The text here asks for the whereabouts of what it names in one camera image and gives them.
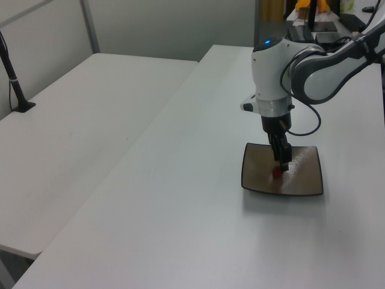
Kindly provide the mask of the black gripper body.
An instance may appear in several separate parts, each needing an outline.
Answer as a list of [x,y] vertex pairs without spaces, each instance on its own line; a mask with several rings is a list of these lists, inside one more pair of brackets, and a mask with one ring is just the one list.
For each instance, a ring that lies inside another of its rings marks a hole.
[[261,117],[262,128],[268,134],[268,137],[277,136],[282,138],[291,128],[291,113],[279,117]]

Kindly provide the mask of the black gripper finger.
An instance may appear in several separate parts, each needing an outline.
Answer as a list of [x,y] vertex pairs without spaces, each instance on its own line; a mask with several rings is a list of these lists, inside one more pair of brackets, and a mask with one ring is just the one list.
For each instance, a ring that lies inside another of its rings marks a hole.
[[280,170],[282,172],[288,171],[289,163],[292,161],[292,146],[285,135],[278,141],[278,153]]
[[271,148],[273,150],[273,155],[275,160],[280,159],[280,152],[279,152],[279,138],[277,135],[274,134],[268,134],[268,141],[271,145]]

